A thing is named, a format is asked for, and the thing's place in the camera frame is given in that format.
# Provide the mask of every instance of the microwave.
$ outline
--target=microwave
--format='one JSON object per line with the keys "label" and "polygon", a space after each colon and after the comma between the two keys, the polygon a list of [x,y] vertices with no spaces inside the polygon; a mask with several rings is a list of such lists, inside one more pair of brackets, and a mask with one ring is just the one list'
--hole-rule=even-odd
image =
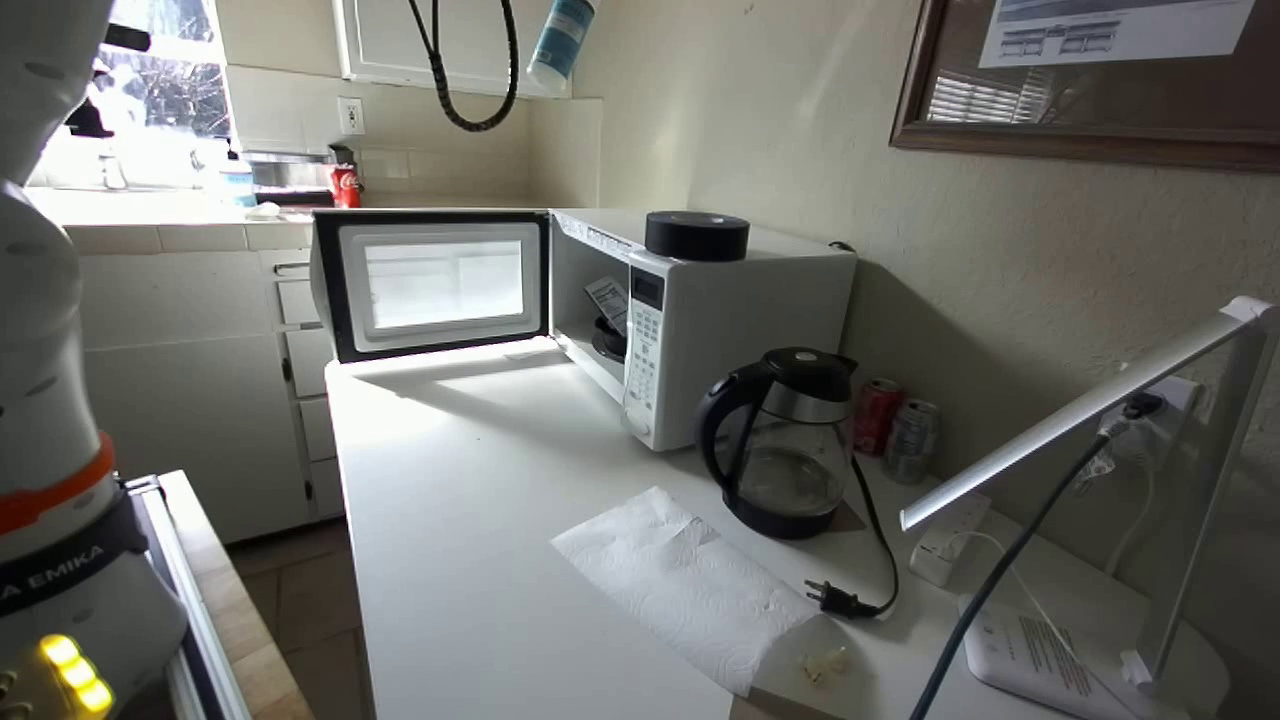
{"label": "microwave", "polygon": [[768,347],[838,353],[857,253],[748,228],[744,261],[644,247],[644,210],[316,210],[334,358],[550,336],[650,450],[694,445],[705,391]]}

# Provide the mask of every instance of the white robot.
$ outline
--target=white robot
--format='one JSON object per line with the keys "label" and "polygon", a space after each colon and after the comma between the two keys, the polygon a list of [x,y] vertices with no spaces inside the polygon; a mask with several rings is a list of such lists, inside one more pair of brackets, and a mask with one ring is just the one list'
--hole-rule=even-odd
{"label": "white robot", "polygon": [[183,637],[82,395],[75,253],[25,194],[82,94],[106,13],[113,0],[0,3],[0,715],[75,708],[40,701],[44,670],[67,661],[40,661],[48,637],[75,638],[95,701],[113,690],[98,715],[153,685]]}

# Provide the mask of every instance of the black kettle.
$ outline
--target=black kettle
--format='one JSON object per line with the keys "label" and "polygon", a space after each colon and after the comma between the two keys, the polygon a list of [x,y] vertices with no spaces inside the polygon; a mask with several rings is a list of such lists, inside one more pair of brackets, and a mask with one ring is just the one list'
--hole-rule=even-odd
{"label": "black kettle", "polygon": [[799,541],[837,518],[852,372],[846,356],[774,347],[705,395],[700,455],[748,529]]}

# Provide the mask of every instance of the orange stripe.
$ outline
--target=orange stripe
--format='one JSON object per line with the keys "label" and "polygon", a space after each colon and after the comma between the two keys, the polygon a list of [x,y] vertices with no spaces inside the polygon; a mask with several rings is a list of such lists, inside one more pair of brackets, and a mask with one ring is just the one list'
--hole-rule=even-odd
{"label": "orange stripe", "polygon": [[95,480],[113,471],[115,471],[115,445],[104,434],[95,455],[67,480],[34,490],[0,497],[0,537],[34,525],[44,513],[50,513],[63,501],[75,501],[78,490],[88,490]]}

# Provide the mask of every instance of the open microwave door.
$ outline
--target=open microwave door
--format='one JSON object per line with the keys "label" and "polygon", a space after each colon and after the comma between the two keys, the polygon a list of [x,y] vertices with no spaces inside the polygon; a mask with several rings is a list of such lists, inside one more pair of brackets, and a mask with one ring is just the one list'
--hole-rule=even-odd
{"label": "open microwave door", "polygon": [[316,210],[334,358],[547,331],[547,215]]}

